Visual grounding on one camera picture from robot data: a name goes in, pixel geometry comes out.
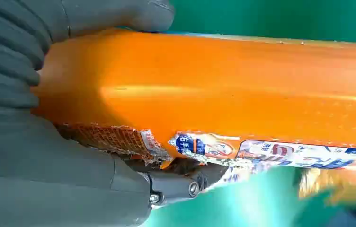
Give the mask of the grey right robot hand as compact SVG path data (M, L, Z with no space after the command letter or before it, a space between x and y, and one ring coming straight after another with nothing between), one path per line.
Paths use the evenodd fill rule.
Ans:
M52 44L116 26L165 31L174 16L167 0L0 0L0 227L135 227L153 194L191 198L221 179L217 164L175 181L136 172L31 113Z

